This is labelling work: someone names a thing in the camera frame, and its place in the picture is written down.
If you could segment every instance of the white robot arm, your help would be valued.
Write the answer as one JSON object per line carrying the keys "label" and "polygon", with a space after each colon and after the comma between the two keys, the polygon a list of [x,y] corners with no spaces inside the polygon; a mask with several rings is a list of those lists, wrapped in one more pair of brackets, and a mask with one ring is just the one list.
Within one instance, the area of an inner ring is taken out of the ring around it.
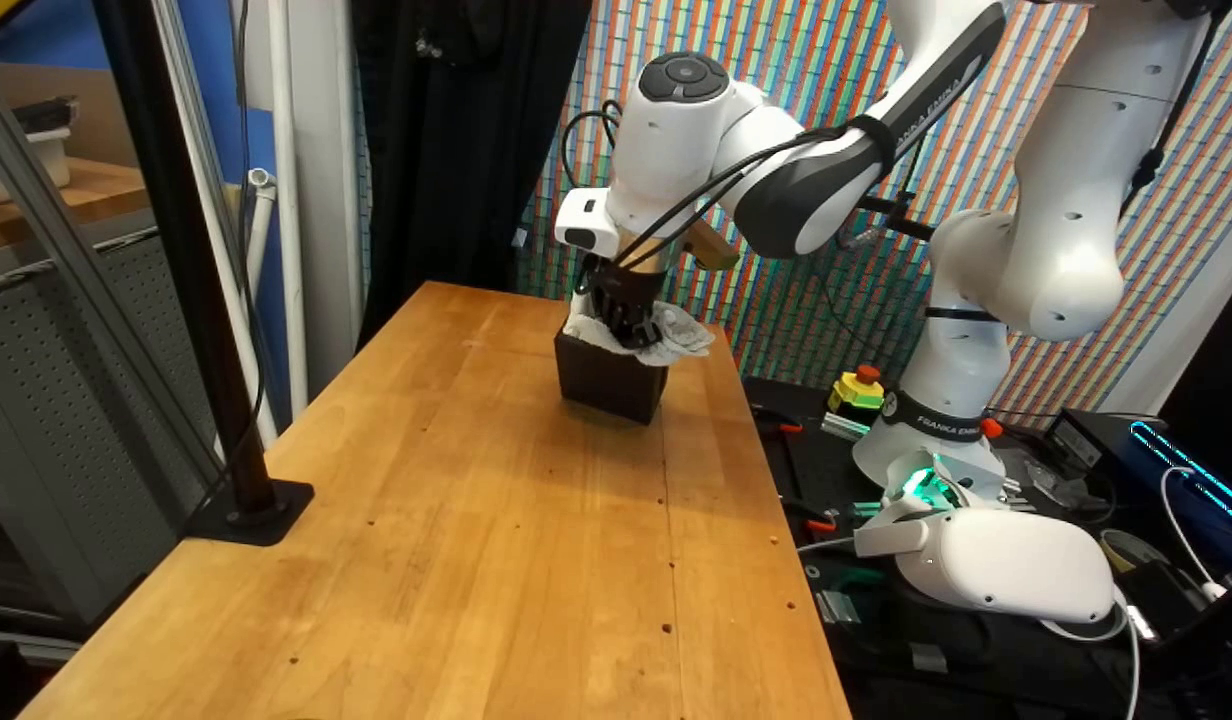
{"label": "white robot arm", "polygon": [[[1005,463],[980,414],[1010,373],[1005,328],[1071,338],[1116,309],[1122,201],[1202,52],[1204,13],[1204,0],[1097,0],[1015,158],[1015,214],[963,210],[932,237],[921,347],[852,460],[886,499],[932,463],[961,484],[958,509],[893,510],[862,534],[937,600],[1050,621],[1111,607],[1094,534],[996,509]],[[596,313],[625,347],[658,344],[658,249],[706,204],[723,204],[766,254],[823,249],[893,154],[976,81],[1005,27],[996,0],[893,0],[893,19],[910,62],[838,133],[804,133],[706,56],[653,59],[620,118],[614,188],[579,188],[555,214],[555,241],[589,250],[571,309]]]}

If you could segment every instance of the wooden tabletop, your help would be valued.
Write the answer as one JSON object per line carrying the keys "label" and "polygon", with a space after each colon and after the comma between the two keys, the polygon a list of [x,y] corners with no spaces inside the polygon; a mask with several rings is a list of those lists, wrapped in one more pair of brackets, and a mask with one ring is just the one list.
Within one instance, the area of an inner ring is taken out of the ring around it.
{"label": "wooden tabletop", "polygon": [[[141,169],[70,158],[70,184],[59,201],[77,225],[99,225],[137,209],[148,209]],[[27,237],[25,210],[16,201],[0,204],[0,244],[21,244]]]}
{"label": "wooden tabletop", "polygon": [[560,319],[426,284],[268,451],[291,534],[183,541],[27,717],[847,717],[727,347],[641,429]]}

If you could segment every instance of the black stand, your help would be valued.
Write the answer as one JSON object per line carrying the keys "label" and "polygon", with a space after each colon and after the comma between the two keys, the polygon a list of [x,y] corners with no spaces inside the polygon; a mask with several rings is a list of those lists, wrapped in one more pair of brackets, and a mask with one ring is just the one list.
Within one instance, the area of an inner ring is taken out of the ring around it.
{"label": "black stand", "polygon": [[178,114],[173,76],[148,0],[92,0],[110,62],[123,98],[153,210],[162,220],[181,313],[223,438],[223,488],[190,514],[190,534],[277,544],[313,499],[310,484],[277,484],[266,468],[254,390],[230,330],[212,264],[206,201]]}
{"label": "black stand", "polygon": [[644,367],[634,357],[579,344],[563,330],[552,336],[552,352],[560,362],[560,386],[571,405],[653,424],[668,367]]}

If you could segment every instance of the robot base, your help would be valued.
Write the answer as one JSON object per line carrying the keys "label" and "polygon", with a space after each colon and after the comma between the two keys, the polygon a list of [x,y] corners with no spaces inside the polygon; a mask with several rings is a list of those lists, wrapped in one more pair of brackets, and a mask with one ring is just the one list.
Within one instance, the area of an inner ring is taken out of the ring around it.
{"label": "robot base", "polygon": [[552,352],[560,362],[560,386],[571,405],[653,424],[668,367],[649,367],[563,330],[552,336]]}
{"label": "robot base", "polygon": [[1011,488],[1005,460],[994,454],[984,438],[958,442],[930,430],[916,430],[899,421],[877,421],[866,438],[852,442],[856,468],[886,488],[886,496],[899,490],[916,468],[930,468],[932,454],[963,484],[968,496],[1000,503],[1005,488]]}

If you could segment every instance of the white wall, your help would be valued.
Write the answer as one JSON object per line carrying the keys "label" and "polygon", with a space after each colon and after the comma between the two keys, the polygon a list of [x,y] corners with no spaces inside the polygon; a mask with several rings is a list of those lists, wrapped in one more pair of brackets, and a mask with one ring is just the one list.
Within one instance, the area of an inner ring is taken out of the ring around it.
{"label": "white wall", "polygon": [[[315,395],[355,352],[364,313],[347,0],[289,0],[289,47],[299,172],[310,395]],[[271,108],[268,88],[268,13],[266,0],[254,0],[249,95],[258,108]]]}
{"label": "white wall", "polygon": [[1181,373],[1202,352],[1212,319],[1232,294],[1232,226],[1196,273],[1196,281],[1181,293],[1181,299],[1162,315],[1158,330],[1145,338],[1138,360],[1104,395],[1104,410],[1162,410],[1172,395]]}

